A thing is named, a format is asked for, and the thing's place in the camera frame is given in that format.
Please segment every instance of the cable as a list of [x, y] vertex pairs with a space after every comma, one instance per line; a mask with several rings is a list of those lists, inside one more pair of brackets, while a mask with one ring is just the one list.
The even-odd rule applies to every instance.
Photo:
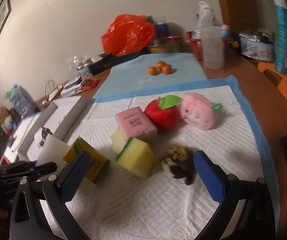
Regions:
[[55, 83], [58, 85], [58, 83], [57, 83], [57, 82], [54, 82], [53, 79], [49, 79], [48, 82], [47, 82], [47, 84], [46, 84], [45, 95], [44, 95], [44, 98], [43, 98], [43, 99], [45, 99], [45, 97], [46, 97], [46, 95], [47, 95], [47, 86], [49, 87], [49, 89], [51, 89], [51, 88], [50, 88], [50, 85], [49, 85], [50, 82], [52, 82], [52, 85], [53, 85], [53, 90], [52, 90], [52, 91], [55, 90]]

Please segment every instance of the blue can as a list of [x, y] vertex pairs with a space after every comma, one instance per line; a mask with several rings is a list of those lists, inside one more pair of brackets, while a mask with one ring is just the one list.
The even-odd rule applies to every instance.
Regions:
[[158, 38], [169, 37], [168, 25], [163, 21], [156, 23], [156, 33]]

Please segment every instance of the yellow sponge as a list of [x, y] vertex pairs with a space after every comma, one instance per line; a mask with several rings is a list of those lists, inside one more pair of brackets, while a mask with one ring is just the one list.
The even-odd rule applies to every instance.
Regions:
[[111, 138], [111, 141], [113, 142], [111, 144], [111, 150], [113, 150], [115, 154], [120, 153], [126, 144], [126, 140], [121, 129], [118, 127], [114, 131], [114, 133], [110, 136], [110, 138]]
[[128, 171], [140, 178], [147, 178], [156, 158], [149, 145], [137, 138], [130, 138], [116, 161]]
[[66, 155], [63, 157], [63, 160], [66, 163], [71, 163], [76, 155], [83, 150], [89, 152], [91, 156], [91, 166], [87, 171], [85, 178], [96, 184], [102, 173], [108, 168], [110, 161], [102, 156], [96, 149], [91, 147], [83, 138], [79, 136], [73, 142]]

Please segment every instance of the green tag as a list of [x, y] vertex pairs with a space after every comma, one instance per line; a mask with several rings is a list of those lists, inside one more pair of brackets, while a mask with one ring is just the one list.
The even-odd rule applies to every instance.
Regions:
[[181, 97], [177, 97], [174, 95], [168, 95], [159, 100], [159, 108], [160, 109], [171, 108], [181, 103], [181, 101], [182, 101]]
[[214, 111], [218, 111], [218, 110], [221, 109], [221, 108], [223, 108], [222, 104], [216, 104], [216, 105], [212, 106], [212, 109], [213, 109]]

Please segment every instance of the blue gripper pad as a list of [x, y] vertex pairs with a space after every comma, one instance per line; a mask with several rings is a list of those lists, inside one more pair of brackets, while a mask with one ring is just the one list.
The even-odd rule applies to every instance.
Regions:
[[83, 151], [80, 155], [75, 157], [75, 160], [77, 158], [79, 158], [79, 160], [77, 162], [75, 162], [75, 160], [73, 161], [74, 167], [70, 170], [61, 185], [61, 199], [63, 202], [69, 202], [73, 199], [80, 183], [90, 167], [91, 158], [89, 152]]
[[205, 184], [212, 200], [219, 202], [220, 204], [224, 200], [224, 186], [211, 168], [213, 163], [209, 163], [206, 158], [203, 157], [205, 154], [203, 151], [197, 151], [193, 158], [193, 165], [198, 172], [202, 182]]

